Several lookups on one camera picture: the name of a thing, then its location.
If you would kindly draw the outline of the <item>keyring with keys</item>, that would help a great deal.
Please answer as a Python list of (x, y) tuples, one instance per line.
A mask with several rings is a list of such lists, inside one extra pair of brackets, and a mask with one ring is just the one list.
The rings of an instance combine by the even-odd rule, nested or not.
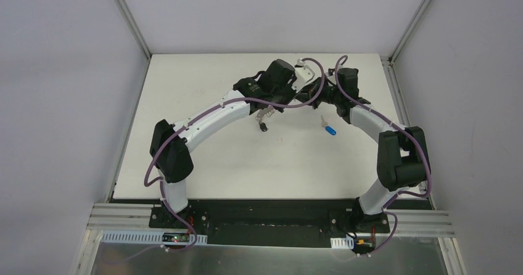
[(276, 111), (276, 109), (273, 106), (268, 106), (265, 109), (261, 109), (257, 112), (255, 119), (258, 123), (258, 127), (262, 132), (267, 132), (268, 127), (265, 123), (265, 119), (272, 116), (272, 114)]

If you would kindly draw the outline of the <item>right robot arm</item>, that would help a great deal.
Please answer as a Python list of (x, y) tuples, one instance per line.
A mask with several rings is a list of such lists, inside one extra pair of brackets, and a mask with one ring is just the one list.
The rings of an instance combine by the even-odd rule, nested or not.
[(364, 232), (384, 214), (384, 210), (401, 192), (428, 180), (429, 159), (421, 128), (397, 125), (375, 111), (369, 101), (360, 97), (356, 68), (330, 69), (335, 83), (320, 85), (316, 80), (301, 90), (297, 99), (306, 102), (319, 91), (311, 106), (334, 105), (339, 117), (364, 131), (377, 143), (377, 180), (357, 198), (348, 214), (347, 223)]

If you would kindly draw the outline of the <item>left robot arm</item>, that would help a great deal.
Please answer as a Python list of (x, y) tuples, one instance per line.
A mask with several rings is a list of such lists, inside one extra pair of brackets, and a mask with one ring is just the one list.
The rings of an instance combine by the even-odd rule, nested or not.
[(189, 118), (155, 124), (144, 185), (160, 184), (160, 199), (167, 207), (165, 221), (173, 228), (188, 220), (186, 178), (193, 172), (192, 152), (206, 139), (229, 124), (264, 110), (282, 111), (315, 73), (298, 60), (291, 65), (282, 59), (270, 63), (255, 76), (238, 80), (217, 102)]

